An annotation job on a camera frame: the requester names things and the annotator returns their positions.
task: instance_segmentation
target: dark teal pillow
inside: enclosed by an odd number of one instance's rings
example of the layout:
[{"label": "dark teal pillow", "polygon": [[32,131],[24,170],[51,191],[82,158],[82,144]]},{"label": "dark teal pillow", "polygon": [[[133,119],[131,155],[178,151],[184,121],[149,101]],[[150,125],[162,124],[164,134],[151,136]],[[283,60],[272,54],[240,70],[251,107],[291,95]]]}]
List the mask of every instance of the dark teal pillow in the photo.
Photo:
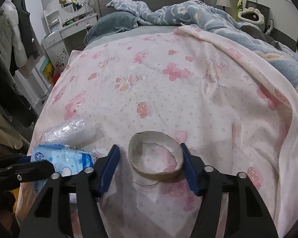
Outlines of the dark teal pillow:
[{"label": "dark teal pillow", "polygon": [[138,27],[137,18],[129,12],[113,12],[101,17],[88,32],[87,44],[103,36]]}]

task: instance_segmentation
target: vanity table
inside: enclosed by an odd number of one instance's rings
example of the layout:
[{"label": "vanity table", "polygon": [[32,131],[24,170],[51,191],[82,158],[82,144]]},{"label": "vanity table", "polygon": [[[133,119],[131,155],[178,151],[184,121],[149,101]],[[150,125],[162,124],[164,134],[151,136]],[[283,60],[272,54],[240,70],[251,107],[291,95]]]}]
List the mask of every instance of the vanity table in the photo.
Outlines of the vanity table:
[{"label": "vanity table", "polygon": [[49,18],[49,22],[59,19],[60,22],[67,22],[69,19],[78,16],[84,17],[74,23],[61,27],[46,36],[42,45],[46,50],[52,65],[57,72],[65,69],[70,54],[73,50],[83,50],[84,40],[87,34],[86,25],[91,26],[97,23],[98,15],[88,5],[90,0],[54,0],[47,6],[47,14],[56,18]]},{"label": "vanity table", "polygon": [[43,39],[43,47],[55,69],[61,68],[63,70],[68,63],[71,52],[85,48],[86,25],[95,25],[97,16],[96,13],[88,15],[71,25],[52,32]]}]

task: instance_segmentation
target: pink bedsheet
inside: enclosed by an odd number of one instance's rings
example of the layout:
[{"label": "pink bedsheet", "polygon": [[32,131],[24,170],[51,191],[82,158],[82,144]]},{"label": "pink bedsheet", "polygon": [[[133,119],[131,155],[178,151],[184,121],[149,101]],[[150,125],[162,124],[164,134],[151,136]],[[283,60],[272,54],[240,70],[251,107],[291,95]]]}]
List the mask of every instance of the pink bedsheet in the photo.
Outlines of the pink bedsheet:
[{"label": "pink bedsheet", "polygon": [[[132,169],[129,141],[145,130],[185,142],[193,155],[223,173],[246,172],[280,235],[298,218],[298,193],[291,195],[298,179],[289,183],[293,168],[298,171],[298,95],[269,63],[233,41],[183,26],[73,51],[37,121],[31,147],[47,128],[73,117],[102,126],[85,149],[106,154],[113,144],[121,148],[121,162],[99,203],[109,237],[189,237],[195,223],[201,198],[183,175],[155,184]],[[175,164],[172,157],[165,163]],[[23,184],[18,219],[33,199],[30,184]],[[223,236],[225,210],[217,237]],[[77,218],[75,209],[72,217]],[[79,237],[77,221],[73,228]]]}]

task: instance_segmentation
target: diaper package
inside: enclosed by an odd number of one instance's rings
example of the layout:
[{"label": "diaper package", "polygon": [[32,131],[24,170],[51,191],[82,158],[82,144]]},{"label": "diaper package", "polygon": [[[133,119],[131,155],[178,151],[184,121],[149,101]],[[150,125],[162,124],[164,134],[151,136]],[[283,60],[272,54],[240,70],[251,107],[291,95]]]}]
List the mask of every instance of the diaper package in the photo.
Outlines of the diaper package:
[{"label": "diaper package", "polygon": [[[96,157],[92,152],[63,144],[37,145],[32,150],[31,162],[48,160],[55,172],[61,176],[78,174],[86,167],[92,167]],[[47,180],[33,182],[34,194],[38,195]],[[70,194],[70,202],[76,202],[76,194]]]}]

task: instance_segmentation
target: bolt head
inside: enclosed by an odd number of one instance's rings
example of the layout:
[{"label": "bolt head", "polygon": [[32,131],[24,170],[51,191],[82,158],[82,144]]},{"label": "bolt head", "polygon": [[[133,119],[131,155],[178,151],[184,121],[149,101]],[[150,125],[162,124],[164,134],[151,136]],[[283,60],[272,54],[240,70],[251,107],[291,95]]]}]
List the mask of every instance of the bolt head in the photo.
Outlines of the bolt head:
[{"label": "bolt head", "polygon": [[239,172],[239,173],[238,173],[238,177],[239,177],[239,178],[242,178],[242,179],[245,179],[245,178],[247,177],[247,174],[244,173],[244,172]]},{"label": "bolt head", "polygon": [[51,178],[52,178],[53,180],[55,180],[55,179],[57,179],[57,178],[59,178],[59,177],[60,177],[60,174],[59,174],[59,173],[54,173],[54,174],[51,175]]},{"label": "bolt head", "polygon": [[90,173],[92,173],[93,171],[94,171],[94,168],[93,168],[93,167],[86,167],[86,168],[84,169],[84,172],[87,173],[87,174],[90,174]]},{"label": "bolt head", "polygon": [[205,166],[204,167],[204,171],[210,173],[210,172],[213,172],[214,171],[214,168],[212,166]]}]

